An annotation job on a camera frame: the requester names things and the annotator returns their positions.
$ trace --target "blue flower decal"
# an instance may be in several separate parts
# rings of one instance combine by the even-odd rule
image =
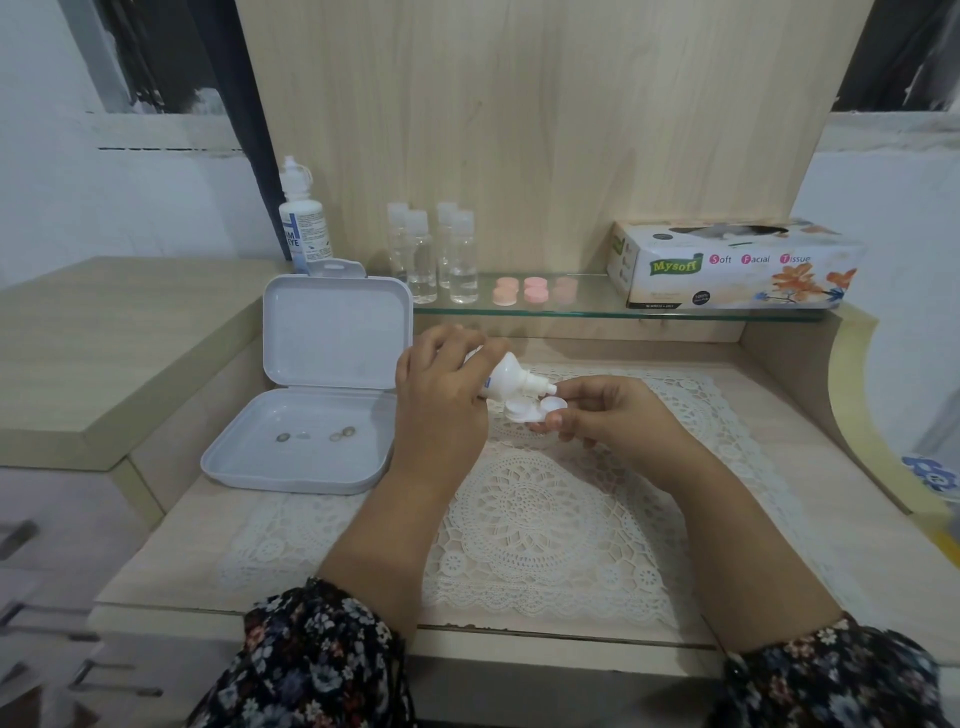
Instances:
[[[960,497],[957,473],[929,457],[905,455],[901,462],[934,493],[944,497]]]

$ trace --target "floral sleeve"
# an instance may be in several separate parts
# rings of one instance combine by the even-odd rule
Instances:
[[[845,615],[798,640],[730,656],[727,698],[709,725],[949,726],[938,685],[918,644]]]
[[[416,724],[402,638],[332,584],[273,596],[244,626],[243,648],[190,728]]]

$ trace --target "tissue box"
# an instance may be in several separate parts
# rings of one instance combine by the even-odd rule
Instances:
[[[834,308],[864,250],[806,220],[700,227],[616,222],[607,275],[629,308]]]

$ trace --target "drawer handle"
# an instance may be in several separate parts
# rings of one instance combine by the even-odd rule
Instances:
[[[85,683],[86,676],[94,668],[97,669],[123,669],[131,670],[133,665],[122,665],[119,663],[98,663],[94,660],[86,659],[80,663],[80,668],[73,676],[73,680],[66,688],[73,692],[132,692],[139,697],[161,697],[163,689],[161,688],[138,688],[136,685],[108,685],[105,683]]]
[[[10,634],[11,632],[25,632],[34,635],[61,635],[70,642],[76,643],[97,643],[100,636],[96,632],[74,631],[70,629],[57,629],[56,627],[34,627],[34,626],[15,626],[11,625],[13,619],[21,612],[41,612],[43,614],[62,614],[62,615],[88,615],[86,609],[67,609],[66,607],[39,607],[33,604],[24,604],[22,601],[13,602],[6,612],[0,614],[0,636]]]
[[[6,535],[0,540],[0,561],[6,561],[34,538],[40,528],[33,521],[21,521],[13,525],[0,523],[0,531],[6,531]]]

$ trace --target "open lid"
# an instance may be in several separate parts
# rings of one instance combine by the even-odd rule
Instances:
[[[319,276],[277,276],[263,293],[263,370],[284,386],[394,388],[413,343],[414,303],[397,279],[367,278],[352,260]]]

